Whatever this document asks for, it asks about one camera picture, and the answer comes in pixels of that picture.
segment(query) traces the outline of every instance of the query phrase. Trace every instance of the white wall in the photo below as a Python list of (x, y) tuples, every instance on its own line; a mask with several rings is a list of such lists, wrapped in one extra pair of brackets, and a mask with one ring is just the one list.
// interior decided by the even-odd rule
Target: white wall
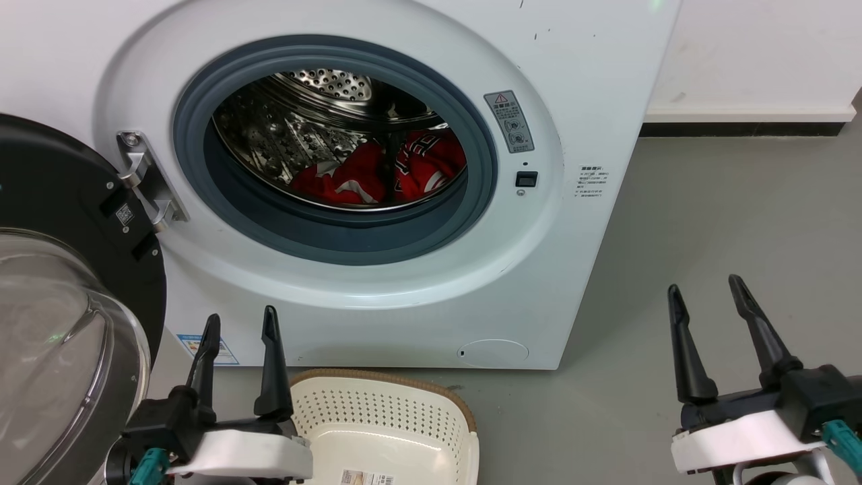
[(862, 1), (684, 0), (646, 121), (850, 121), (860, 86)]

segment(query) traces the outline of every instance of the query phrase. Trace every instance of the black baseboard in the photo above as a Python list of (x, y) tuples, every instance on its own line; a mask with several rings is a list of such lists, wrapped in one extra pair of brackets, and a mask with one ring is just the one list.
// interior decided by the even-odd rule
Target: black baseboard
[(846, 123), (643, 123), (640, 137), (838, 136)]

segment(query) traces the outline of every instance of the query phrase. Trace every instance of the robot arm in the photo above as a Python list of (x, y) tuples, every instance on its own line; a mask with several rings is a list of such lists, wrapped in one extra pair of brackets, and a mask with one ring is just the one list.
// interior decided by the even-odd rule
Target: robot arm
[(750, 483), (834, 485), (823, 448), (832, 448), (851, 466), (858, 464), (854, 459), (862, 459), (856, 436), (862, 429), (862, 376), (846, 378), (831, 365), (803, 368), (745, 282), (734, 274), (729, 282), (757, 351), (762, 388), (718, 394), (689, 332), (682, 294), (672, 285), (671, 340), (677, 396), (683, 403), (682, 426), (671, 443), (677, 469), (687, 474), (711, 472), (719, 485), (742, 485), (743, 469), (793, 463), (799, 475), (773, 472)]
[(264, 313), (265, 345), (255, 419), (217, 422), (212, 409), (213, 365), (221, 322), (211, 315), (188, 380), (167, 399), (143, 400), (106, 463), (107, 485), (159, 485), (166, 475), (249, 477), (270, 485), (311, 478), (309, 443), (296, 436), (284, 346), (275, 308)]

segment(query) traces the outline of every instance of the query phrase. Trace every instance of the gray floor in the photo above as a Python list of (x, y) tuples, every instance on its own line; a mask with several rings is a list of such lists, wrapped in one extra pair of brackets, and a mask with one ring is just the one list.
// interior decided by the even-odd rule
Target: gray floor
[[(728, 291), (741, 274), (807, 366), (862, 374), (862, 122), (837, 139), (644, 139), (555, 372), (399, 370), (452, 386), (476, 414), (483, 485), (711, 483), (680, 476), (665, 290), (678, 283), (722, 392), (758, 385)], [(164, 339), (153, 396), (189, 357)], [(220, 368), (215, 409), (247, 417), (256, 368)], [(833, 466), (839, 483), (855, 483)]]

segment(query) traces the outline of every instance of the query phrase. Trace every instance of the washing machine door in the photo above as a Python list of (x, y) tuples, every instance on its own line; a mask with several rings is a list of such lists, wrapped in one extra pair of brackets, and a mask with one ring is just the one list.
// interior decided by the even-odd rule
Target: washing machine door
[(147, 390), (165, 314), (153, 226), (111, 165), (0, 115), (3, 483), (87, 483)]

